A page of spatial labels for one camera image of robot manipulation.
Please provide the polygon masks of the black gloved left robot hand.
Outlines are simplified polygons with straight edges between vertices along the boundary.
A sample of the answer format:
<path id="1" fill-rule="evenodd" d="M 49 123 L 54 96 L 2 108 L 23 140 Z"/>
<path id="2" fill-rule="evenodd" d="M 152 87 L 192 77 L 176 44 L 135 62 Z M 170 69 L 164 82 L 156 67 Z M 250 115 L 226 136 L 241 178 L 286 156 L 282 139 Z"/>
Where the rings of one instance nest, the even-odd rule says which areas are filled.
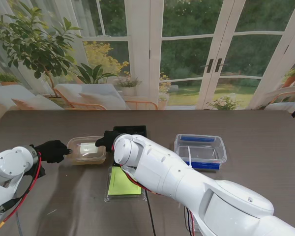
<path id="1" fill-rule="evenodd" d="M 60 163 L 65 155 L 69 155 L 72 150 L 69 149 L 60 140 L 47 141 L 34 149 L 39 153 L 41 160 L 47 163 Z"/>

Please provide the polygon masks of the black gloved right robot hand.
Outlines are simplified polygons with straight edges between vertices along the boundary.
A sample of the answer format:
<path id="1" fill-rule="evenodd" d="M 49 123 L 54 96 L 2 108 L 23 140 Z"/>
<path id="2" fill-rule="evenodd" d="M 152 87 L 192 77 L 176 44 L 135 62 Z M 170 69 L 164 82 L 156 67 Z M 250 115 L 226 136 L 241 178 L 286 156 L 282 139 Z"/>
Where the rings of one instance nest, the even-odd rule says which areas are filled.
<path id="1" fill-rule="evenodd" d="M 109 131 L 109 130 L 106 130 L 104 132 L 104 136 L 100 139 L 98 139 L 96 142 L 95 142 L 95 146 L 96 147 L 105 147 L 106 148 L 106 151 L 107 152 L 112 152 L 113 151 L 113 146 L 114 146 L 114 142 L 115 142 L 115 139 L 117 137 L 119 137 L 120 135 L 122 135 L 122 133 L 119 133 L 117 131 Z"/>

